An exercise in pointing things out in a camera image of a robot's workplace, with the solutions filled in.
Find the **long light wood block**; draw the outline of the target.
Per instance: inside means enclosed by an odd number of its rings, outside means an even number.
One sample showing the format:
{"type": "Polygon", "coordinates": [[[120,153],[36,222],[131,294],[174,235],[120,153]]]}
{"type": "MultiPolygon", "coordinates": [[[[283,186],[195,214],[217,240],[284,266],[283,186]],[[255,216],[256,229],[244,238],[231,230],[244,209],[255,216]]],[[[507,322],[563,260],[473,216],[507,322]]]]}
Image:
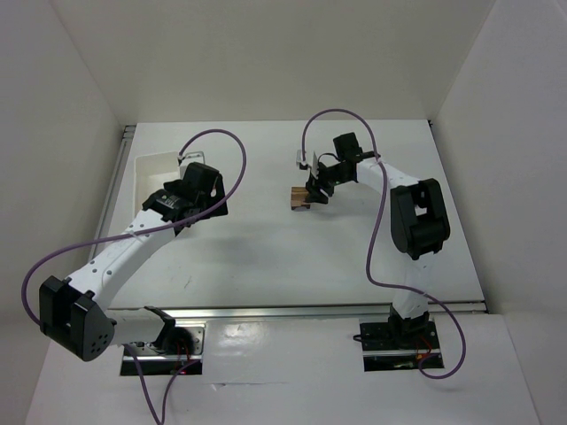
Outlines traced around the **long light wood block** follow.
{"type": "Polygon", "coordinates": [[[292,187],[291,188],[291,201],[290,206],[299,206],[299,205],[310,205],[307,202],[307,196],[309,195],[308,191],[304,187],[292,187]]]}

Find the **white plastic bin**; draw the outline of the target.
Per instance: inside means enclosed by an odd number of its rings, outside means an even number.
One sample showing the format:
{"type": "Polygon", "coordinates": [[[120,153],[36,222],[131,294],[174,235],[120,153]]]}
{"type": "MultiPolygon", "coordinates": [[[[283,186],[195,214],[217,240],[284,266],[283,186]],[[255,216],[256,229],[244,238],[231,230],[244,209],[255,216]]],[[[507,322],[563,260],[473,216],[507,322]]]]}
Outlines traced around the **white plastic bin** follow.
{"type": "Polygon", "coordinates": [[[170,151],[137,157],[134,174],[134,215],[137,215],[152,193],[162,189],[165,182],[180,178],[177,153],[170,151]]]}

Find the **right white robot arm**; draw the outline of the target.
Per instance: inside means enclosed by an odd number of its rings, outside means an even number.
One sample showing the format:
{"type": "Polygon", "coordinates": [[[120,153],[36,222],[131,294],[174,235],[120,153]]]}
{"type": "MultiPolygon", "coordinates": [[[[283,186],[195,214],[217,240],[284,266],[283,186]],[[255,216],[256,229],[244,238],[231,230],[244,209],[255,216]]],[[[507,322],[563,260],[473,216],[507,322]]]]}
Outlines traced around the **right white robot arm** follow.
{"type": "Polygon", "coordinates": [[[324,165],[316,156],[307,158],[304,148],[298,151],[298,167],[309,171],[306,202],[327,204],[334,189],[348,182],[364,184],[380,195],[365,272],[373,285],[395,291],[387,321],[391,343],[399,347],[412,344],[426,333],[433,256],[450,236],[440,184],[435,179],[419,180],[376,158],[372,151],[363,151],[354,133],[340,135],[333,143],[334,166],[324,165]],[[390,203],[392,242],[407,260],[402,284],[382,283],[371,275],[372,253],[386,202],[390,203]]]}

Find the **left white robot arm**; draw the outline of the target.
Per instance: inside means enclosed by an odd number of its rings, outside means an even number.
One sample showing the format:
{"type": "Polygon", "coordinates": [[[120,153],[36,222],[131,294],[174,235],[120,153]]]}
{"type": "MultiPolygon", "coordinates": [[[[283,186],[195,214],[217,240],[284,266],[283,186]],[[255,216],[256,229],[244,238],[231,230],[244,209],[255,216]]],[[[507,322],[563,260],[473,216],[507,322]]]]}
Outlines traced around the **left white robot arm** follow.
{"type": "Polygon", "coordinates": [[[224,196],[217,169],[189,163],[182,178],[164,183],[143,202],[120,241],[66,279],[51,276],[41,285],[41,331],[83,361],[96,359],[113,344],[150,344],[157,352],[190,348],[190,333],[163,310],[109,307],[137,270],[190,226],[191,218],[227,214],[224,196]]]}

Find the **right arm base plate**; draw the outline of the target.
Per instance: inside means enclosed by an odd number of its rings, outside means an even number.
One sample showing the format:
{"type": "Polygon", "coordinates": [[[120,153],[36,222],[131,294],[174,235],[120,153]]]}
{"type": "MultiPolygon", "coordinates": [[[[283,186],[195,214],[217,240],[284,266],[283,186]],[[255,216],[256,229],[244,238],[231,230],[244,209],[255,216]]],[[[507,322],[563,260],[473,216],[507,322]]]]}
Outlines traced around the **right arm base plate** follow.
{"type": "Polygon", "coordinates": [[[365,372],[442,369],[444,362],[437,329],[429,321],[425,331],[401,342],[396,341],[386,322],[361,323],[353,340],[361,345],[365,372]]]}

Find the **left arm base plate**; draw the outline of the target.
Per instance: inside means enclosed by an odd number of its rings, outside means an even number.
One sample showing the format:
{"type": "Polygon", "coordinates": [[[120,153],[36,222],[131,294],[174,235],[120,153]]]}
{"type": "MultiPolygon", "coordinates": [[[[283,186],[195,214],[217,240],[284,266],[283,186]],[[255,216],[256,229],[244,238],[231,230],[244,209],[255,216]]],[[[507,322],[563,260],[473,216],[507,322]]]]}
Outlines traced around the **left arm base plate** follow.
{"type": "Polygon", "coordinates": [[[170,376],[179,369],[181,375],[202,375],[205,335],[204,323],[190,323],[175,333],[165,349],[143,342],[133,343],[131,348],[144,376],[170,376]]]}

